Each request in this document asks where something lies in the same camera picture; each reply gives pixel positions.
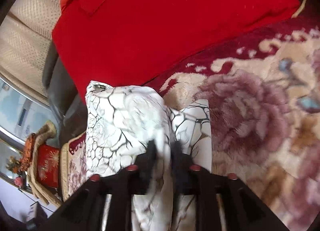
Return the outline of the white crackle-print garment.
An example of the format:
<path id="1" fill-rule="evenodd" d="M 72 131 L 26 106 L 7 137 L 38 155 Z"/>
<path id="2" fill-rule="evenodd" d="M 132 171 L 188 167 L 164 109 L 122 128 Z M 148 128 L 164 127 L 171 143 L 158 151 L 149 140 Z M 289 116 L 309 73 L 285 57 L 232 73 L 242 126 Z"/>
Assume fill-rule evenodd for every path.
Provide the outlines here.
<path id="1" fill-rule="evenodd" d="M 179 141 L 184 154 L 212 168 L 209 104 L 205 99 L 185 108 L 168 107 L 150 87 L 112 87 L 91 81 L 85 95 L 87 174 L 110 176 L 132 164 L 154 141 L 157 161 L 145 195 L 132 198 L 134 230 L 194 230 L 195 198 L 174 199 L 170 148 Z"/>

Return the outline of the red gift box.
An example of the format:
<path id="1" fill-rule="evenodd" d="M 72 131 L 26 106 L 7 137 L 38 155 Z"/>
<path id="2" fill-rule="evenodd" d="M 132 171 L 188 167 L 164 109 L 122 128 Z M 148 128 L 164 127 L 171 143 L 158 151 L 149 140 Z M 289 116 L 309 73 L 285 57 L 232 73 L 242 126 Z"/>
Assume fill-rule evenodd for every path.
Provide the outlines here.
<path id="1" fill-rule="evenodd" d="M 42 144 L 37 152 L 37 181 L 45 187 L 57 189 L 59 187 L 60 150 Z"/>

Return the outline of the orange patterned fabric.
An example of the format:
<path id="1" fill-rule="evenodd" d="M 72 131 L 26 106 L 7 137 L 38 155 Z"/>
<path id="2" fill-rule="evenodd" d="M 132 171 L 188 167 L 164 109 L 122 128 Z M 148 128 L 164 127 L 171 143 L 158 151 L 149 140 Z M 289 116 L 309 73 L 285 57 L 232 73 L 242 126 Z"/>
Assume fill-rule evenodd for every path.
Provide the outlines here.
<path id="1" fill-rule="evenodd" d="M 36 134 L 31 133 L 25 141 L 23 156 L 20 159 L 20 171 L 27 171 L 33 160 L 33 150 L 35 145 Z"/>

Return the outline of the floral plush blanket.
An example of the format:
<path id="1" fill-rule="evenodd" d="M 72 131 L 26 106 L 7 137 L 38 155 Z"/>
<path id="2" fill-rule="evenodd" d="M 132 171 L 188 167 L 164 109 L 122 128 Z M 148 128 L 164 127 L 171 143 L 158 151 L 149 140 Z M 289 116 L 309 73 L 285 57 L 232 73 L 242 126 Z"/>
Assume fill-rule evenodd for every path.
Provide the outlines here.
<path id="1" fill-rule="evenodd" d="M 184 152 L 307 230 L 319 213 L 318 25 L 299 16 L 180 62 L 90 58 L 70 71 L 83 92 L 92 81 L 152 88 Z"/>

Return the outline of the red pillow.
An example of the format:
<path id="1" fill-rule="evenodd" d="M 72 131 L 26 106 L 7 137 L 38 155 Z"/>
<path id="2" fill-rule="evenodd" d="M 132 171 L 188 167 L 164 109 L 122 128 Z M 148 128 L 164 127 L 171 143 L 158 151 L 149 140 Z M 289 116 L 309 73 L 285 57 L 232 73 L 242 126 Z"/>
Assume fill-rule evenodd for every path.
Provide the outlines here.
<path id="1" fill-rule="evenodd" d="M 217 42 L 290 18 L 299 0 L 61 0 L 52 38 L 80 96 L 144 85 Z"/>

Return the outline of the beige quilted headboard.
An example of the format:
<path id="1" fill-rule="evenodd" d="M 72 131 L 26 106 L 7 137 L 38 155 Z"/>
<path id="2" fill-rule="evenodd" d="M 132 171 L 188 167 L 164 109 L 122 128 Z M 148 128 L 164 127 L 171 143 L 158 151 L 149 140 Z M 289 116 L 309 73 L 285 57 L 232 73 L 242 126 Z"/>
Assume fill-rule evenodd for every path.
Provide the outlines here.
<path id="1" fill-rule="evenodd" d="M 60 0 L 16 0 L 1 24 L 1 75 L 25 93 L 47 101 L 42 75 Z"/>

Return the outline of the dark leather bed frame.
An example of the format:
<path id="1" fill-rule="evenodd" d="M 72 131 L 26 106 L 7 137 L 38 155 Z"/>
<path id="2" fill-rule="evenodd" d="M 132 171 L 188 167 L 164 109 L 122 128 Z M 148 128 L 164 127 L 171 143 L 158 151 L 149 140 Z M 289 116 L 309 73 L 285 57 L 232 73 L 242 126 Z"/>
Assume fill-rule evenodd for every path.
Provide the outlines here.
<path id="1" fill-rule="evenodd" d="M 87 128 L 87 107 L 65 69 L 53 42 L 50 43 L 42 74 L 49 107 L 57 121 L 59 147 Z"/>

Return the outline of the window with metal frame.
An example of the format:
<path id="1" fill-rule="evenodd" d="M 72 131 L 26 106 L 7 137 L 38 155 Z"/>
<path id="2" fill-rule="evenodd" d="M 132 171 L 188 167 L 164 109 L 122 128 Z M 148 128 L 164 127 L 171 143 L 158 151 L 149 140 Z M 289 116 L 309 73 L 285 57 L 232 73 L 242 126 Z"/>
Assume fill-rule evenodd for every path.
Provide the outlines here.
<path id="1" fill-rule="evenodd" d="M 1 177 L 10 184 L 18 176 L 7 169 L 9 159 L 20 159 L 25 141 L 48 120 L 57 127 L 52 111 L 46 105 L 33 101 L 16 90 L 6 80 L 1 80 Z"/>

